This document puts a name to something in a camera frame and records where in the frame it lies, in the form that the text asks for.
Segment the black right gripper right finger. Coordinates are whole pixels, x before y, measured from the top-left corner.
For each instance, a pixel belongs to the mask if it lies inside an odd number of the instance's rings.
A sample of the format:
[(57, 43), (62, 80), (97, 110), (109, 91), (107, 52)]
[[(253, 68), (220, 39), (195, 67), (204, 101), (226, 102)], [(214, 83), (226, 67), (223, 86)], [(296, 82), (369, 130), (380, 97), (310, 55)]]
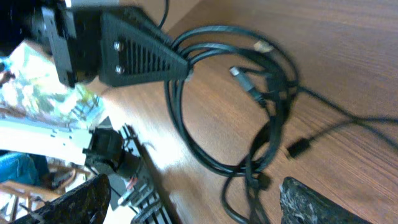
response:
[(282, 224), (365, 224), (368, 222), (293, 177), (284, 178), (279, 188)]

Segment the person in blue clothes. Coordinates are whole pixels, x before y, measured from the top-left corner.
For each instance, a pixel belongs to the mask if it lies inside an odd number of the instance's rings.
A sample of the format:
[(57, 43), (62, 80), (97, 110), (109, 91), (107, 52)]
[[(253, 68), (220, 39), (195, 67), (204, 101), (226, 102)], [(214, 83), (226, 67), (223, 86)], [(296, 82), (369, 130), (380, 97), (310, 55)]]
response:
[(50, 174), (45, 156), (8, 152), (1, 154), (1, 182), (8, 180), (41, 186)]

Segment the wooden chair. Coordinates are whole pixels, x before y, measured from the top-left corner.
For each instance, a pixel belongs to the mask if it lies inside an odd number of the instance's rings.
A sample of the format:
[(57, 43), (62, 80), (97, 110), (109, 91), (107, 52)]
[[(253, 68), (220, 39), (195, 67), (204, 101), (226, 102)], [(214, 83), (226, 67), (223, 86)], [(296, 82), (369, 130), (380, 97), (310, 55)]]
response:
[(17, 220), (19, 210), (23, 208), (28, 209), (27, 212), (29, 212), (44, 206), (44, 202), (51, 202), (61, 197), (65, 193), (66, 187), (76, 179), (78, 173), (76, 168), (71, 167), (50, 165), (50, 169), (61, 171), (62, 174), (67, 175), (68, 179), (54, 189), (20, 184), (12, 180), (1, 183), (1, 193), (11, 196), (11, 201), (7, 204), (5, 214), (1, 214), (1, 223), (10, 223)]

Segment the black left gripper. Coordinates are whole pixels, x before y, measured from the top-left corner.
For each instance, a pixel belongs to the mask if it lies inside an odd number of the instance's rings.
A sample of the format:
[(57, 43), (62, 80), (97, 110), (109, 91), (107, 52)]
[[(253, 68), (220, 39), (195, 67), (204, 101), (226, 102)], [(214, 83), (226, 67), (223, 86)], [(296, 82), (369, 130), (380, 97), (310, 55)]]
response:
[(139, 6), (40, 1), (33, 28), (52, 53), (60, 83), (74, 87), (98, 79), (119, 87), (183, 80), (190, 64)]

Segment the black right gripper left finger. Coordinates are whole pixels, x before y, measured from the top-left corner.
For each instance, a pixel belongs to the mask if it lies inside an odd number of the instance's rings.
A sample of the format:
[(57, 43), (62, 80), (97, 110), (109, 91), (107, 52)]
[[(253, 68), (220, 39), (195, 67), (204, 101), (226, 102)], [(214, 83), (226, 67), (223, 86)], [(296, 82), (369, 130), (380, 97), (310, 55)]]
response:
[(99, 174), (14, 224), (103, 224), (111, 199), (108, 176)]

